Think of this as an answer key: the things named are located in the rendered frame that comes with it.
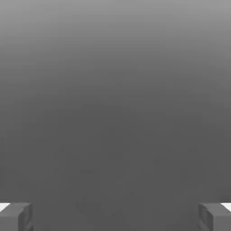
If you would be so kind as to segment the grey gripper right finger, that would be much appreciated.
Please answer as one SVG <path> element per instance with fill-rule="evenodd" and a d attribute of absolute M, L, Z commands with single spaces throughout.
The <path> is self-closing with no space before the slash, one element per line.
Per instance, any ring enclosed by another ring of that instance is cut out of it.
<path fill-rule="evenodd" d="M 231 231 L 231 203 L 200 203 L 198 231 Z"/>

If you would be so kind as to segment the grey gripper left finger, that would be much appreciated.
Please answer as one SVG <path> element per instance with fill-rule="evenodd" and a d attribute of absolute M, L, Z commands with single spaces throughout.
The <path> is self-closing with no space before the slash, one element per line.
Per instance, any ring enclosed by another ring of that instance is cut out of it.
<path fill-rule="evenodd" d="M 0 203 L 0 231 L 33 231 L 33 204 Z"/>

